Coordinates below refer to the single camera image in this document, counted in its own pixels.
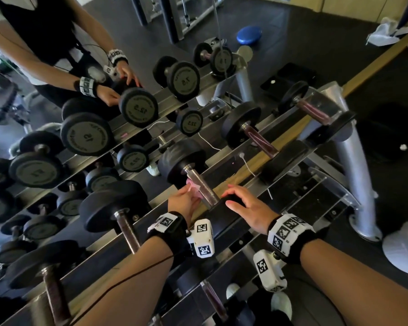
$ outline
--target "gym floor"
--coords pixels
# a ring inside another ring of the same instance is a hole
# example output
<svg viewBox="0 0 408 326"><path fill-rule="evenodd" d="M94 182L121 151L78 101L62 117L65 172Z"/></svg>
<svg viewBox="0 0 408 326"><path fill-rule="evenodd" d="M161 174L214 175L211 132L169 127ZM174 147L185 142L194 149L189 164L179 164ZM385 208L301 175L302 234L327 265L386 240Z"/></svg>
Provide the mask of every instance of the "gym floor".
<svg viewBox="0 0 408 326"><path fill-rule="evenodd" d="M188 2L190 16L198 16L207 1ZM144 87L153 93L158 86L151 69L161 56L171 55L190 61L197 43L219 35L215 17L211 14L173 46L169 43L163 18L158 17L147 27L141 27L131 0L92 0L85 9L112 34L118 47L128 55ZM329 81L343 85L386 50L365 45L367 35L377 26L375 23L274 2L224 0L223 7L218 9L218 19L220 34L228 39L232 50L239 47L236 34L240 28L258 25L263 30L261 40L253 47L254 57L248 68L255 101L265 110L263 116L275 107L275 102L264 95L260 85L286 63L294 62L316 70L316 87ZM347 101L350 109L358 113L358 121L382 103L396 102L408 107L408 50L353 92ZM45 122L60 122L60 110L39 98L32 108L32 119L34 128ZM10 127L0 128L2 156L9 145L23 135L18 125ZM332 146L323 147L319 154L336 157ZM374 189L379 195L379 224L386 234L397 230L408 219L408 153L393 163L369 160L369 168ZM408 288L408 274L400 272L386 260L380 244L367 243L359 238L344 218L338 218L332 224L328 241ZM296 302L295 325L341 324L332 307L320 299L314 289L294 281L289 283L288 291Z"/></svg>

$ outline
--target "wristband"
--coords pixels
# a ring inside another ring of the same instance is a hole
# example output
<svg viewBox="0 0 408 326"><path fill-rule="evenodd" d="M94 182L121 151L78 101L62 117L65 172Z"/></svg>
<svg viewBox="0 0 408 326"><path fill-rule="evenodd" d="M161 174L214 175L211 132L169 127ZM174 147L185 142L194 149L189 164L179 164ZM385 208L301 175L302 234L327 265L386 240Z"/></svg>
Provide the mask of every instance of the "wristband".
<svg viewBox="0 0 408 326"><path fill-rule="evenodd" d="M284 214L271 222L267 242L286 263L300 264L304 245L317 239L313 227L293 214Z"/></svg>
<svg viewBox="0 0 408 326"><path fill-rule="evenodd" d="M173 255L190 249L186 238L187 223L185 218L177 212L169 212L160 216L147 232L147 240L153 236L160 237L169 246Z"/></svg>
<svg viewBox="0 0 408 326"><path fill-rule="evenodd" d="M85 96L97 97L98 83L94 79L82 76L80 80L74 82L74 89L80 91Z"/></svg>
<svg viewBox="0 0 408 326"><path fill-rule="evenodd" d="M118 62L119 62L120 60L125 60L125 61L127 62L127 64L128 64L128 59L127 59L127 57L125 56L125 54L123 53L123 51L120 50L120 49L110 50L110 51L107 53L107 57L109 58L109 61L113 64L114 67L116 67L116 65L118 64Z"/></svg>

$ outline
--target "white shirt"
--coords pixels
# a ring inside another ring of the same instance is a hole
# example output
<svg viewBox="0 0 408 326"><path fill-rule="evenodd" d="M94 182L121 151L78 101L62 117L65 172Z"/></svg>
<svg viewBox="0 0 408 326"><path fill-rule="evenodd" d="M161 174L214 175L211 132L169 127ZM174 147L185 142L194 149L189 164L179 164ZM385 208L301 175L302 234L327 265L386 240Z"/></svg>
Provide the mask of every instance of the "white shirt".
<svg viewBox="0 0 408 326"><path fill-rule="evenodd" d="M18 7L28 9L28 10L34 10L35 7L38 5L38 0L2 0L2 1L5 2L6 4L16 5ZM0 11L0 21L6 21L6 18L2 15L1 11ZM96 44L95 41L93 41L92 38L85 31L83 31L79 26L75 25L75 27L76 27L76 38L80 41L80 43L84 46L84 48L89 50L92 56L101 65L104 65L104 64L108 65L107 57L101 51L100 48L94 47L94 46L85 46L85 44ZM74 58L76 62L78 62L82 58L83 53L79 49L73 48L70 50L70 55ZM65 58L59 60L55 66L65 72L69 72L73 68L71 66L71 63ZM33 85L38 86L38 85L46 84L45 82L42 82L36 78L33 78L33 76L28 74L26 71L22 69L21 71L24 73L25 76L27 76L27 78Z"/></svg>

